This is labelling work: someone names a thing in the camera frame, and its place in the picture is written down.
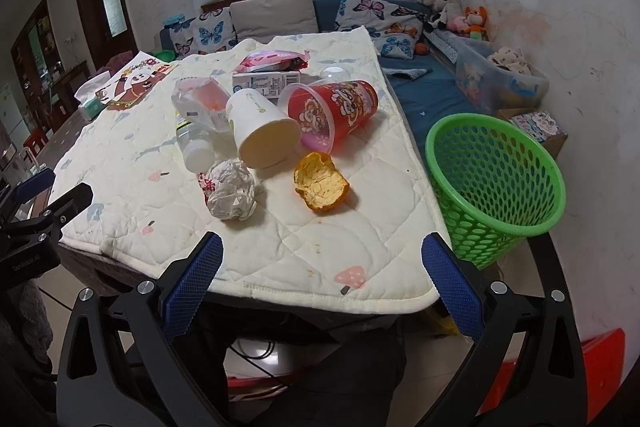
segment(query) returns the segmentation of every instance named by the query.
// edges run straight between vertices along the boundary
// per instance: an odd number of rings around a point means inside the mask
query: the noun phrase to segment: orange plush toy
[[[472,10],[469,6],[465,8],[466,23],[469,28],[464,30],[469,34],[469,37],[478,41],[482,40],[482,35],[485,33],[484,25],[486,24],[486,8],[484,6],[479,7],[477,10]]]

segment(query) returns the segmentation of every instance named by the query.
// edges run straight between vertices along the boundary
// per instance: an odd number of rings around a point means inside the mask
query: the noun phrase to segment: red plastic cup
[[[280,93],[278,108],[300,124],[306,147],[329,153],[378,110],[378,96],[364,80],[290,84]]]

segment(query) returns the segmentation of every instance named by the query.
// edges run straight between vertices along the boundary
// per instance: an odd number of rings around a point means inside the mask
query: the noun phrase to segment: silver screw
[[[491,290],[498,295],[507,293],[507,285],[502,281],[494,281],[491,283]]]
[[[80,290],[80,293],[78,294],[78,298],[81,301],[88,301],[93,296],[94,296],[94,291],[91,288],[85,288],[84,290]]]
[[[150,291],[153,291],[155,287],[156,285],[153,284],[153,281],[143,281],[138,285],[138,293],[142,293],[142,295],[145,295]]]
[[[562,302],[564,301],[564,293],[562,293],[560,290],[552,290],[551,298],[556,302]]]

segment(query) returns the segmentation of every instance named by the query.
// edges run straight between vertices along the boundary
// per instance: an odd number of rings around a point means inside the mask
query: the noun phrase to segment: white quilted mat
[[[209,214],[196,176],[184,168],[170,95],[184,76],[213,74],[230,90],[230,71],[248,53],[265,48],[308,50],[309,74],[334,62],[343,65],[375,87],[380,107],[332,153],[351,184],[345,204],[315,214],[295,193],[301,145],[288,160],[254,172],[261,190],[251,218],[219,221]],[[138,105],[104,110],[60,160],[51,200],[79,182],[94,190],[94,203],[63,229],[64,245],[157,278],[212,230],[224,244],[213,292],[374,314],[415,312],[437,299],[420,245],[430,232],[447,241],[449,235],[364,28],[276,37],[267,45],[247,40],[179,64]],[[354,283],[345,284],[350,277]],[[343,295],[345,286],[350,289]]]

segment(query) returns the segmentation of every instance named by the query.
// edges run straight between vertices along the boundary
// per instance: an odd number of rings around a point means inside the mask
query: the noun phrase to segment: butterfly pillow
[[[414,58],[415,43],[422,33],[417,13],[381,0],[340,0],[336,31],[364,26],[382,57]]]
[[[200,55],[224,52],[238,44],[229,8],[213,10],[193,21],[193,35]]]
[[[197,53],[193,38],[193,22],[193,19],[180,21],[169,28],[169,36],[174,45],[177,58],[184,58]]]

